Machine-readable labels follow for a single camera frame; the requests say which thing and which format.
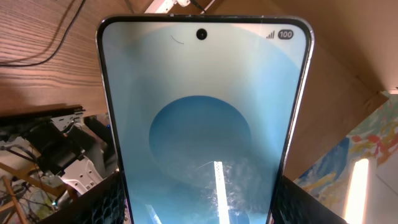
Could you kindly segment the light blue smartphone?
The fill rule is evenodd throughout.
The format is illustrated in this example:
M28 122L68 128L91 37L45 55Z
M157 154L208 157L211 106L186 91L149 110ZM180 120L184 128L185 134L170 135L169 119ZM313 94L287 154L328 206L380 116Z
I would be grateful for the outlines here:
M292 16L145 14L96 31L133 223L269 223L314 47Z

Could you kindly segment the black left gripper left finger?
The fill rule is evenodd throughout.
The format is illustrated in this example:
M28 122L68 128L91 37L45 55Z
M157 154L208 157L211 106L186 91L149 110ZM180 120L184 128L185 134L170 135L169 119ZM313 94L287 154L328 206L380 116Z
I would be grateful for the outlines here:
M113 173L40 224L123 224L125 195L121 174Z

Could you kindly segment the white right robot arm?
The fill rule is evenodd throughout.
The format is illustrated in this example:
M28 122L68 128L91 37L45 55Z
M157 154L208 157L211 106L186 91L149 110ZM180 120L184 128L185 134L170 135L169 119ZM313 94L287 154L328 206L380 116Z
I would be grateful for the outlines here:
M83 195L117 171L109 124L96 116L85 117L82 122L77 117L65 116L53 118L52 122L72 147L57 174L67 186Z

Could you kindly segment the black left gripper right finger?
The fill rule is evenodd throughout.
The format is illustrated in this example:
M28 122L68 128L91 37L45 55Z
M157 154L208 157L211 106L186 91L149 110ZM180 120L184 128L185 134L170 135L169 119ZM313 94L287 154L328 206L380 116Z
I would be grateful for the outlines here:
M347 224L285 176L277 187L272 218L275 224Z

